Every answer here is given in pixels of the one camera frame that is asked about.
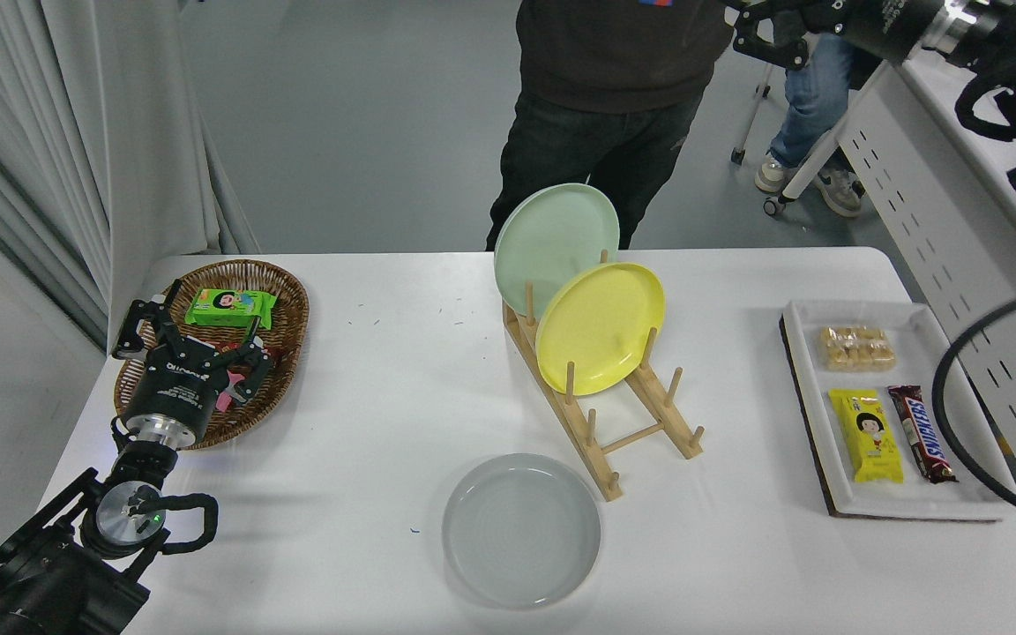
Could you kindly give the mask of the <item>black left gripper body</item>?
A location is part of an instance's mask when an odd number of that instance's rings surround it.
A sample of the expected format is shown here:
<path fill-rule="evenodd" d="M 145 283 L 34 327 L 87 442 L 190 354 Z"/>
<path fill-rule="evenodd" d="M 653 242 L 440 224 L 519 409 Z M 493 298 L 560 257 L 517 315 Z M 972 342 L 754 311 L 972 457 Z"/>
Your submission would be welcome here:
<path fill-rule="evenodd" d="M 219 351 L 190 338 L 178 353 L 158 346 L 146 357 L 146 371 L 123 411 L 126 429 L 140 435 L 154 421 L 177 423 L 180 437 L 204 437 L 228 371 L 215 361 Z"/>

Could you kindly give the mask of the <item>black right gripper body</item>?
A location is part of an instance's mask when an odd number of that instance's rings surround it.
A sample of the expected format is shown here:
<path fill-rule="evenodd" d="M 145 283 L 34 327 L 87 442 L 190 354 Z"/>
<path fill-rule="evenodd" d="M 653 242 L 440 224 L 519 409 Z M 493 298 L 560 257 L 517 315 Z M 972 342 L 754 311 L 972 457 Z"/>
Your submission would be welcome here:
<path fill-rule="evenodd" d="M 937 15 L 935 1 L 818 1 L 813 25 L 888 62 L 902 62 Z"/>

